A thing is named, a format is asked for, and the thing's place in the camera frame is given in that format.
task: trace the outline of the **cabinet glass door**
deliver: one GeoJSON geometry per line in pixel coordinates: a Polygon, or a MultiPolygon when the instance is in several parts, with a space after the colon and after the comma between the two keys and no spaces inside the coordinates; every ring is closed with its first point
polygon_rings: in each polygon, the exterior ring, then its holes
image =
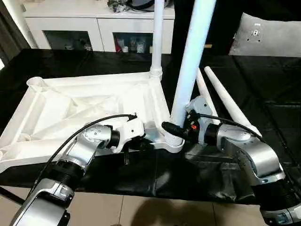
{"type": "Polygon", "coordinates": [[[92,46],[86,31],[43,31],[52,49],[88,50],[92,46]]]}
{"type": "Polygon", "coordinates": [[[113,37],[116,52],[152,52],[152,33],[113,32],[113,37]]]}

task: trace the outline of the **black plastic sheet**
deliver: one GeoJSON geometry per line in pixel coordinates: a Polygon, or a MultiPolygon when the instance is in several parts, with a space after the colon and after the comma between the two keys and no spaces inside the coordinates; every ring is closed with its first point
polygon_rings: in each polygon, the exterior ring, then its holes
{"type": "MultiPolygon", "coordinates": [[[[77,51],[24,50],[0,72],[0,128],[5,128],[26,91],[30,77],[72,77],[148,71],[150,55],[77,51]]],[[[203,56],[242,111],[277,152],[285,169],[301,182],[299,164],[301,117],[301,59],[254,56],[203,56]]],[[[180,63],[162,56],[162,87],[172,107],[180,63]]],[[[230,118],[203,72],[221,117],[230,118]]],[[[195,86],[192,97],[198,95],[195,86]]],[[[78,191],[165,197],[216,202],[256,203],[243,172],[234,159],[215,147],[201,150],[185,144],[177,154],[166,150],[97,157],[78,191]]],[[[0,185],[33,184],[43,164],[12,167],[0,174],[0,185]]]]}

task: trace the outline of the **black cable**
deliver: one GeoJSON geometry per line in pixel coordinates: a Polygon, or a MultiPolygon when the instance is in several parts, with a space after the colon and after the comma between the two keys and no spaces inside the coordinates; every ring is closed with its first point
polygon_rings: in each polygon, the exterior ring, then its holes
{"type": "Polygon", "coordinates": [[[232,120],[229,120],[229,119],[220,118],[220,117],[213,116],[213,115],[209,115],[209,114],[199,114],[198,113],[198,116],[199,117],[203,117],[203,118],[209,118],[209,119],[218,119],[218,120],[226,122],[226,123],[228,123],[230,125],[238,126],[240,128],[243,128],[244,130],[248,131],[253,136],[257,137],[261,142],[267,143],[260,135],[258,135],[257,133],[255,133],[253,130],[249,129],[247,126],[244,126],[244,125],[242,125],[242,124],[240,124],[238,122],[235,122],[235,121],[232,121],[232,120]]]}
{"type": "Polygon", "coordinates": [[[42,169],[42,171],[40,172],[38,178],[36,179],[36,181],[34,182],[30,192],[28,193],[27,197],[29,197],[29,195],[33,192],[33,190],[36,188],[37,184],[39,183],[39,181],[41,180],[44,172],[46,171],[46,169],[48,168],[48,166],[51,164],[52,160],[57,156],[57,154],[59,154],[59,152],[73,139],[75,138],[79,133],[81,133],[82,131],[84,131],[85,129],[89,128],[90,126],[99,123],[101,121],[105,121],[108,119],[113,119],[113,118],[120,118],[120,117],[128,117],[129,120],[132,120],[134,118],[137,118],[136,115],[131,115],[131,114],[117,114],[117,115],[112,115],[112,116],[108,116],[108,117],[104,117],[102,119],[97,119],[93,122],[88,123],[87,125],[85,125],[84,127],[82,127],[81,129],[77,130],[75,133],[73,133],[57,150],[56,152],[53,153],[53,155],[48,159],[48,161],[46,162],[44,168],[42,169]]]}

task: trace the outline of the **curtain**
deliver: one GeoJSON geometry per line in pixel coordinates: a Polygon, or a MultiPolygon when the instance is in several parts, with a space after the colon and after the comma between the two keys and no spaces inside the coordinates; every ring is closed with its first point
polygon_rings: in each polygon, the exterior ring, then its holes
{"type": "Polygon", "coordinates": [[[0,0],[0,58],[7,64],[24,48],[30,48],[24,36],[0,0]]]}

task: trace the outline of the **white stand base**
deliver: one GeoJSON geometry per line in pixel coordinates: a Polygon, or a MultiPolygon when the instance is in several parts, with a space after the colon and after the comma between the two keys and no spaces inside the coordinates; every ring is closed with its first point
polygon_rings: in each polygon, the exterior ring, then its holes
{"type": "MultiPolygon", "coordinates": [[[[14,115],[0,137],[0,173],[12,166],[46,162],[55,150],[89,121],[115,114],[137,114],[156,149],[181,149],[165,142],[163,121],[170,114],[159,77],[150,72],[31,78],[14,115]]],[[[103,121],[114,129],[127,118],[103,121]]],[[[97,155],[112,154],[102,150],[97,155]]]]}

